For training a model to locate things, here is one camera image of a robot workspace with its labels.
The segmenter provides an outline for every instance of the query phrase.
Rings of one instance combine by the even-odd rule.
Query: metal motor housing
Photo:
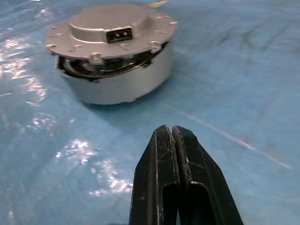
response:
[[[177,22],[148,6],[85,8],[46,36],[56,67],[84,102],[132,102],[162,84],[172,69]]]

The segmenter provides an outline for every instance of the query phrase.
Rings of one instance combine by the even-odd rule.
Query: blue plastic sheet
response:
[[[191,129],[246,225],[300,221],[300,2],[171,0],[172,77],[136,102],[86,106],[44,49],[82,8],[1,0],[0,224],[128,223],[135,166],[160,125]]]

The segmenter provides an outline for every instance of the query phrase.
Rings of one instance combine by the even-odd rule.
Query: silver cylindrical housing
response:
[[[147,6],[84,9],[49,31],[46,48],[61,76],[86,103],[132,102],[169,76],[177,22]]]

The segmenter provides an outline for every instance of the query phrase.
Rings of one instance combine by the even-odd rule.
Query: screw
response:
[[[156,53],[161,50],[161,43],[158,41],[150,41],[151,53]]]
[[[90,63],[91,64],[102,64],[101,53],[95,52],[90,55]]]
[[[46,48],[55,48],[55,47],[56,47],[56,45],[53,45],[53,44],[46,45]]]

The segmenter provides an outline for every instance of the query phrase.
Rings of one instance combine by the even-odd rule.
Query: clamp jaw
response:
[[[243,225],[224,176],[190,130],[156,129],[135,170],[129,225]]]

